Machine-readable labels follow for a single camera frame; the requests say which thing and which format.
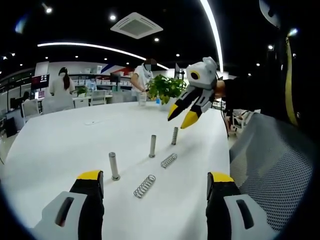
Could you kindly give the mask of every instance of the ceiling air conditioner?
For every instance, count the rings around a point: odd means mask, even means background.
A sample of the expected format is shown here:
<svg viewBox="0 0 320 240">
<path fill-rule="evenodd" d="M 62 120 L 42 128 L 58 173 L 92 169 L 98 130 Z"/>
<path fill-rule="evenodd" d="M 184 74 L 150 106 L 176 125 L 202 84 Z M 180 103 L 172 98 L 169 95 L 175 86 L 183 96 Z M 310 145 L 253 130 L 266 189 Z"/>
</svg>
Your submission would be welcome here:
<svg viewBox="0 0 320 240">
<path fill-rule="evenodd" d="M 141 39 L 164 29 L 150 19 L 133 12 L 118 21 L 110 30 L 134 39 Z"/>
</svg>

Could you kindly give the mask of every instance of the white shirt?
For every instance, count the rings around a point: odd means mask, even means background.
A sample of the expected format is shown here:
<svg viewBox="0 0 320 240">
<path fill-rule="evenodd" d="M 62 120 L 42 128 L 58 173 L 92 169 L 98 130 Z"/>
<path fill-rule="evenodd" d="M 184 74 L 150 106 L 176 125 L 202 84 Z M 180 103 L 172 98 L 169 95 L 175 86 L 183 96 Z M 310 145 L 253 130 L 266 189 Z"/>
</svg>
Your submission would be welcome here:
<svg viewBox="0 0 320 240">
<path fill-rule="evenodd" d="M 133 74 L 138 75 L 138 84 L 145 90 L 147 89 L 147 84 L 149 83 L 149 81 L 154 78 L 154 74 L 152 73 L 152 71 L 146 70 L 143 64 L 137 66 Z M 137 93 L 141 93 L 141 91 L 135 86 L 132 86 L 132 96 L 137 96 Z"/>
<path fill-rule="evenodd" d="M 74 81 L 69 78 L 70 86 L 69 88 L 65 89 L 64 85 L 64 76 L 65 74 L 62 73 L 59 75 L 58 78 L 53 80 L 49 86 L 49 92 L 54 94 L 54 96 L 61 96 L 61 95 L 70 95 L 71 92 L 75 90 Z"/>
</svg>

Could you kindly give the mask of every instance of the black ceiling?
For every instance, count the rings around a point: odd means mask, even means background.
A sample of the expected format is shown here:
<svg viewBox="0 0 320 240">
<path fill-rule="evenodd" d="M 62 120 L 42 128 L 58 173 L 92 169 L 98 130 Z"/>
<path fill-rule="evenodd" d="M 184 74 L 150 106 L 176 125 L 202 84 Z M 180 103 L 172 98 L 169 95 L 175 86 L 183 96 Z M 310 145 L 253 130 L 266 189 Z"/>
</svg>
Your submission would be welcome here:
<svg viewBox="0 0 320 240">
<path fill-rule="evenodd" d="M 46 0 L 53 8 L 46 14 L 41 1 L 1 1 L 0 79 L 22 68 L 45 61 L 93 61 L 131 67 L 141 60 L 111 51 L 81 46 L 37 47 L 39 43 L 80 42 L 120 49 L 173 68 L 186 67 L 212 56 L 218 62 L 214 36 L 200 0 Z M 231 74 L 251 72 L 263 63 L 267 45 L 275 40 L 276 30 L 263 17 L 258 0 L 209 0 L 217 23 L 224 68 Z M 163 31 L 134 39 L 113 32 L 111 13 L 120 20 L 137 12 L 154 21 Z M 25 18 L 22 34 L 15 25 Z"/>
</svg>

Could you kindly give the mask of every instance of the coil spring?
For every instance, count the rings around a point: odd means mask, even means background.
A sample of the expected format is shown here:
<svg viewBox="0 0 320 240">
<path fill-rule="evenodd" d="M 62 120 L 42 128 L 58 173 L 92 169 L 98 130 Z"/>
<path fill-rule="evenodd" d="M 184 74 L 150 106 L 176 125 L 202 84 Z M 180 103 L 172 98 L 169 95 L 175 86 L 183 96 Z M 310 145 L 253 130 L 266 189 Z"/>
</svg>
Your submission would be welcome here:
<svg viewBox="0 0 320 240">
<path fill-rule="evenodd" d="M 172 136 L 171 145 L 176 145 L 176 143 L 177 143 L 178 130 L 179 130 L 179 128 L 177 126 L 175 126 L 173 129 L 173 136 Z"/>
<path fill-rule="evenodd" d="M 140 184 L 140 186 L 138 186 L 138 188 L 134 190 L 133 195 L 141 199 L 149 190 L 149 188 L 151 188 L 155 181 L 156 177 L 154 175 L 147 176 L 146 179 Z"/>
<path fill-rule="evenodd" d="M 165 169 L 170 164 L 172 164 L 177 158 L 178 158 L 178 155 L 175 153 L 172 153 L 170 156 L 168 156 L 165 160 L 161 162 L 161 167 Z"/>
</svg>

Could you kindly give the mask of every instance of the metal rod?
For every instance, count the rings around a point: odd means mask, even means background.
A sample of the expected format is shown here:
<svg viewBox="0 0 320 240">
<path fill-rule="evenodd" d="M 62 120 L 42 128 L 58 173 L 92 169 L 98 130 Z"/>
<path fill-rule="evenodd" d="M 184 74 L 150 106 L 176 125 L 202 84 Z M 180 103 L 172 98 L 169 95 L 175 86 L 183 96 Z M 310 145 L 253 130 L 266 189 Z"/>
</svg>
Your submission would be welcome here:
<svg viewBox="0 0 320 240">
<path fill-rule="evenodd" d="M 177 126 L 175 126 L 174 129 L 173 129 L 173 136 L 172 136 L 171 145 L 176 145 L 177 144 L 178 130 L 179 130 L 179 128 Z"/>
<path fill-rule="evenodd" d="M 154 158 L 155 157 L 156 139 L 157 139 L 156 135 L 151 135 L 151 145 L 150 145 L 149 158 Z"/>
<path fill-rule="evenodd" d="M 111 166 L 111 172 L 112 172 L 111 179 L 113 181 L 118 181 L 120 179 L 120 175 L 118 173 L 116 154 L 113 151 L 109 153 L 109 160 L 110 160 L 110 166 Z"/>
</svg>

